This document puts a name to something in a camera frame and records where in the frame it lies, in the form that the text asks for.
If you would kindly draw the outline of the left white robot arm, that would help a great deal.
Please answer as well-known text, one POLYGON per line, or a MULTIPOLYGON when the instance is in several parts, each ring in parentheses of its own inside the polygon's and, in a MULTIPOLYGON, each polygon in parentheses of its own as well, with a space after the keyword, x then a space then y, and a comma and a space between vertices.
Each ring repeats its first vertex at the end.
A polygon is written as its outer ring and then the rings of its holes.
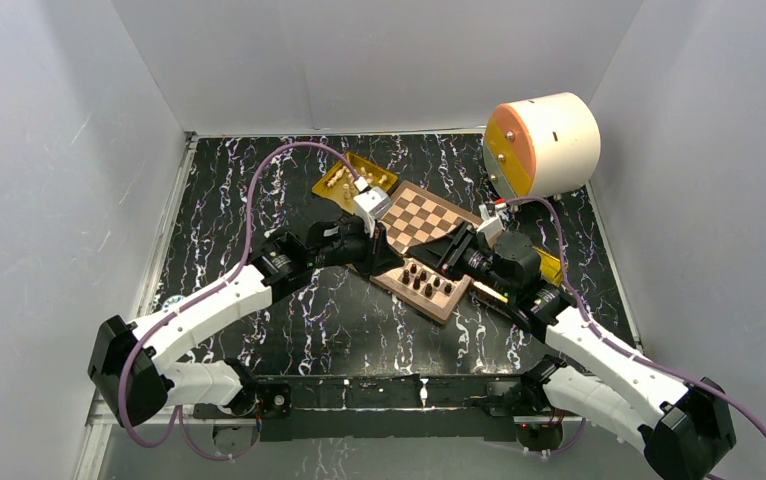
POLYGON ((213 404, 234 416, 253 411, 255 381, 240 362, 184 363, 182 356, 233 322, 310 284, 315 270, 349 266, 365 277, 400 268, 385 226, 356 215, 313 223, 303 236, 282 227, 249 257, 177 304, 98 328, 88 376, 121 426, 135 427, 169 406, 213 404))

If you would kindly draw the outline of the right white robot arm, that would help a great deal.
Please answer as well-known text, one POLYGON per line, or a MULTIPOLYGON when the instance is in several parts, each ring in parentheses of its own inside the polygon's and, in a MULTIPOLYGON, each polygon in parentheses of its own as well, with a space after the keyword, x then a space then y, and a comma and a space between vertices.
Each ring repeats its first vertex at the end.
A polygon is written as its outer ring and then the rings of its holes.
POLYGON ((526 235, 503 232, 489 245, 462 223, 406 254, 446 279, 469 276, 488 286, 511 320, 585 368, 580 373, 546 356, 522 376, 530 411, 556 407, 581 415, 631 444, 663 479, 702 479, 735 446, 718 384, 658 372, 622 340, 597 332, 577 301, 542 277, 541 257, 526 235))

